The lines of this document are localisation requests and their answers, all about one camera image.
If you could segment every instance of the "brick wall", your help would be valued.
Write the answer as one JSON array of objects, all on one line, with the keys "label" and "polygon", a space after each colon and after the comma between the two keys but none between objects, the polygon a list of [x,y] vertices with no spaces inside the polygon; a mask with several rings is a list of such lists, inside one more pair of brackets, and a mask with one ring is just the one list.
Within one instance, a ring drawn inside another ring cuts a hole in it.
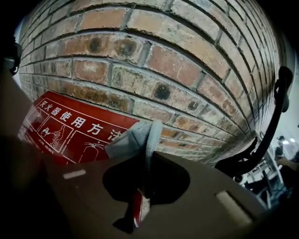
[{"label": "brick wall", "polygon": [[280,66],[254,0],[45,0],[21,30],[31,100],[55,91],[164,123],[159,150],[212,163],[267,127]]}]

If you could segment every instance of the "gray cloth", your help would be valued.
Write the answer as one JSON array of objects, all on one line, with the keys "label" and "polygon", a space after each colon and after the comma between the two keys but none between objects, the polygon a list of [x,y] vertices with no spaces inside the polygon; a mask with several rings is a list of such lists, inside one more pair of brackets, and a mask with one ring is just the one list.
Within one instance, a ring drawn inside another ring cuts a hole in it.
[{"label": "gray cloth", "polygon": [[137,122],[115,141],[105,146],[109,158],[125,154],[138,154],[145,150],[146,165],[150,163],[155,151],[163,124],[160,121]]}]

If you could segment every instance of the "red object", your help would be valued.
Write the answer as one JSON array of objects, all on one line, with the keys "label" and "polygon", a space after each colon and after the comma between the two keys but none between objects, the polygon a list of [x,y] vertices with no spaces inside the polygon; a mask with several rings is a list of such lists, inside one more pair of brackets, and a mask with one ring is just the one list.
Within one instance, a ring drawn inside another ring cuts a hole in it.
[{"label": "red object", "polygon": [[57,164],[108,159],[104,147],[138,120],[52,92],[33,103],[19,137]]}]

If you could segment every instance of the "red sign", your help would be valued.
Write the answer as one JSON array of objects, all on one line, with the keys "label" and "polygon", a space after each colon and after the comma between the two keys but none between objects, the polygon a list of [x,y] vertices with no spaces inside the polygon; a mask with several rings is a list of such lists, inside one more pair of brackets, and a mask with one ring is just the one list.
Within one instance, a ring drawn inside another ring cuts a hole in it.
[{"label": "red sign", "polygon": [[54,156],[58,164],[108,159],[104,147],[138,120],[52,92],[33,103],[19,138]]}]

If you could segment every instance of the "wall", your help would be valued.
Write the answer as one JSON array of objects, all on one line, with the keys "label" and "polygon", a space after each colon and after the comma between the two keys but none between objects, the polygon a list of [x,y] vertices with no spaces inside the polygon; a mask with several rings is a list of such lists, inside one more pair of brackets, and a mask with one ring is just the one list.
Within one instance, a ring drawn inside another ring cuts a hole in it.
[{"label": "wall", "polygon": [[205,163],[267,124],[280,65],[253,0],[46,0],[21,43],[31,100],[50,90],[161,120],[159,150]]}]

